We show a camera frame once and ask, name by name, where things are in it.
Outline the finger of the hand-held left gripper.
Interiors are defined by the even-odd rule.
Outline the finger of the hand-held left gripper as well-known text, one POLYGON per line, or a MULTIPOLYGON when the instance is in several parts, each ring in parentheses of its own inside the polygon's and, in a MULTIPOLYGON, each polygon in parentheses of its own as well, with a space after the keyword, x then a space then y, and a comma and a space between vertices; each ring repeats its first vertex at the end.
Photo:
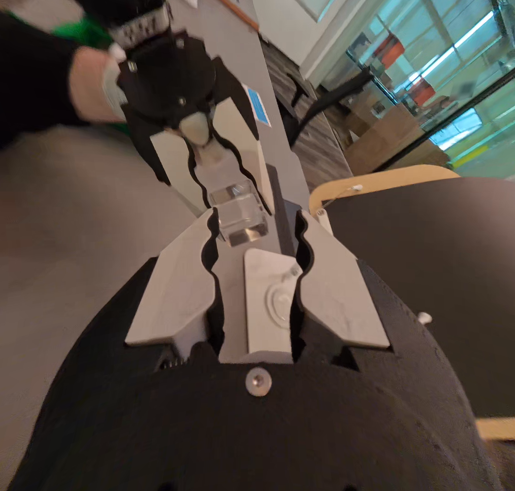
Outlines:
POLYGON ((251 131, 232 98, 228 97, 216 105, 213 127, 221 140, 229 142, 229 149, 238 161, 240 172, 253 180, 263 205, 274 215, 274 194, 270 183, 261 142, 251 131))
POLYGON ((200 217, 208 210, 209 204, 205 188, 195 173, 194 152, 185 139, 168 131, 154 134, 150 140, 171 188, 190 211, 200 217))

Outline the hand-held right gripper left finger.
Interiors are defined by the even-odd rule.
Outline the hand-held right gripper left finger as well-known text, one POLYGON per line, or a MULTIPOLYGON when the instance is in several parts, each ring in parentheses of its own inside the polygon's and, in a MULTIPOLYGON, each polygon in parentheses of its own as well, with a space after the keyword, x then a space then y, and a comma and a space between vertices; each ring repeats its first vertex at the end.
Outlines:
POLYGON ((173 346, 181 358, 207 341, 220 354, 225 333, 218 260, 218 210, 209 209, 158 255, 125 338, 128 346, 173 346))

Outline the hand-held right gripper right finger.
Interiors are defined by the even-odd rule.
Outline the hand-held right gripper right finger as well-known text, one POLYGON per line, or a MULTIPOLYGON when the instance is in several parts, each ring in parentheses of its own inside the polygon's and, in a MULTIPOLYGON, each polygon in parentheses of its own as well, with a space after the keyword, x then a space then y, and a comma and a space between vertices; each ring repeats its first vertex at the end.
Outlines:
POLYGON ((290 310, 293 360, 344 360, 351 347, 388 350, 355 255, 305 210, 297 211, 295 237, 301 273, 290 310))

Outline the clear glass cube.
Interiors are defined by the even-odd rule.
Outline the clear glass cube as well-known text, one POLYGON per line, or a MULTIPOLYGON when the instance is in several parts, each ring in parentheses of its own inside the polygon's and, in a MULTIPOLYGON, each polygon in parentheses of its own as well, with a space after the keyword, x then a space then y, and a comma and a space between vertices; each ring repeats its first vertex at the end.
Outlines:
POLYGON ((267 213, 249 179, 210 192, 208 200, 218 213, 219 236, 230 247, 268 235, 267 213))

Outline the person's left forearm black sleeve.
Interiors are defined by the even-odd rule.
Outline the person's left forearm black sleeve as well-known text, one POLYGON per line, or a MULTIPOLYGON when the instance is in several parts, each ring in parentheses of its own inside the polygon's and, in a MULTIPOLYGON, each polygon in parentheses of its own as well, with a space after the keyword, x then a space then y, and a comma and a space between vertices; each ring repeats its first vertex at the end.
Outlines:
POLYGON ((1 12, 1 149, 24 133, 87 125, 69 94, 79 48, 1 12))

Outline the person's left hand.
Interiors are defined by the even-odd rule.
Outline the person's left hand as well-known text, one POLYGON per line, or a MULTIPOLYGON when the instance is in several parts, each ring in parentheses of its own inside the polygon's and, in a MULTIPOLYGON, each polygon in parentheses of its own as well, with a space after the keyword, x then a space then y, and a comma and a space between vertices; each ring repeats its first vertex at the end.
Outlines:
POLYGON ((118 86, 119 63, 107 51, 79 47, 68 77, 69 96, 77 116, 89 123, 124 124, 125 93, 118 86))

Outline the blue sticker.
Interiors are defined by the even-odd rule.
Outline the blue sticker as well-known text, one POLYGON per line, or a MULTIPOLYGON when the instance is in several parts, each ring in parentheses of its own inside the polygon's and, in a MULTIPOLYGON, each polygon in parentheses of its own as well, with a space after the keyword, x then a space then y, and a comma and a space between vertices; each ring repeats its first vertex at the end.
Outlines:
POLYGON ((245 92, 248 95, 248 99, 254 114, 254 119, 268 127, 271 127, 271 123, 264 107, 263 101, 260 94, 248 86, 244 86, 245 92))

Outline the white desk cover plate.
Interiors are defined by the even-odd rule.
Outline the white desk cover plate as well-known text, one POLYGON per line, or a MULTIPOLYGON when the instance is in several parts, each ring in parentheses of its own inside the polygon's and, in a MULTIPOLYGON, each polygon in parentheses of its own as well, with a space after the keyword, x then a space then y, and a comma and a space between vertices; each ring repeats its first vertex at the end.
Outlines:
POLYGON ((250 363, 293 364, 290 312, 302 269, 295 257, 251 248, 244 255, 250 363))

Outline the black chair with wooden rim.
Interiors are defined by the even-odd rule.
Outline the black chair with wooden rim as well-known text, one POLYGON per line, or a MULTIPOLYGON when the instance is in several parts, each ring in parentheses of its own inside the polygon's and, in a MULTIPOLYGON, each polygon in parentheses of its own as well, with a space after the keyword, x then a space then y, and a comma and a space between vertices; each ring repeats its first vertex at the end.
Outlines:
POLYGON ((309 211, 431 316, 480 436, 514 441, 514 178, 406 167, 322 184, 309 211))

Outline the black office chair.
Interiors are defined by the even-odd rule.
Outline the black office chair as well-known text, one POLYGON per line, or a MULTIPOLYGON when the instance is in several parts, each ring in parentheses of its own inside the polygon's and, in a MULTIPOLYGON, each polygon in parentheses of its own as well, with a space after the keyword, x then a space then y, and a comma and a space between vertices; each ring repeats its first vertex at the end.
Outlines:
POLYGON ((337 88, 329 92, 325 92, 321 98, 313 102, 306 111, 304 117, 300 119, 295 111, 295 105, 302 96, 310 96, 307 89, 307 83, 292 73, 287 73, 287 76, 292 80, 292 82, 294 82, 296 87, 292 100, 288 102, 280 93, 277 92, 274 92, 274 95, 278 104, 288 144, 291 149, 293 149, 293 146, 298 140, 300 134, 312 119, 323 113, 329 107, 338 104, 340 101, 359 94, 368 83, 375 79, 375 75, 370 67, 364 68, 358 75, 355 75, 349 80, 343 82, 343 84, 339 85, 337 88))

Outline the person's green shirt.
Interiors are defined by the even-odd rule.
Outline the person's green shirt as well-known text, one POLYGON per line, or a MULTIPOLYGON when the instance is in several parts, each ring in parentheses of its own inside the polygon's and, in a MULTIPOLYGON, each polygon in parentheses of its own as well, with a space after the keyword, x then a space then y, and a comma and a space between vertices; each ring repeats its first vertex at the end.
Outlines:
MULTIPOLYGON (((91 47, 97 50, 108 51, 108 48, 113 45, 113 39, 108 35, 106 30, 87 16, 82 18, 79 22, 64 24, 49 34, 73 40, 80 44, 80 47, 91 47)), ((126 123, 115 127, 123 133, 129 134, 126 123)))

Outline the cardboard boxes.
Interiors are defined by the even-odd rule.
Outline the cardboard boxes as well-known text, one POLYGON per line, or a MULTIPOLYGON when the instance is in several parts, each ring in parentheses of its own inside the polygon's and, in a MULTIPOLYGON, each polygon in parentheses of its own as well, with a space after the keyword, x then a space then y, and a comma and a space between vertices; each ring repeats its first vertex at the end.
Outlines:
MULTIPOLYGON (((354 176, 373 172, 423 134, 416 119, 402 106, 389 108, 381 119, 373 117, 371 112, 360 110, 358 115, 348 116, 345 125, 357 135, 357 140, 344 150, 344 157, 354 176)), ((431 140, 426 140, 393 163, 391 168, 446 166, 449 162, 447 153, 431 140)))

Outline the red box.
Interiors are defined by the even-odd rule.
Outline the red box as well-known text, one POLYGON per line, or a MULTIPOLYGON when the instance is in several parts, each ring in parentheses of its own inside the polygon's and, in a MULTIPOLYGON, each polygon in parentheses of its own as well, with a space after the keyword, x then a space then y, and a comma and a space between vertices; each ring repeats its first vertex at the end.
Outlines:
POLYGON ((407 93, 417 107, 422 107, 422 105, 434 97, 436 91, 423 77, 417 77, 407 93))
POLYGON ((399 38, 393 33, 389 33, 388 37, 378 47, 377 57, 384 68, 389 69, 404 52, 405 48, 399 38))

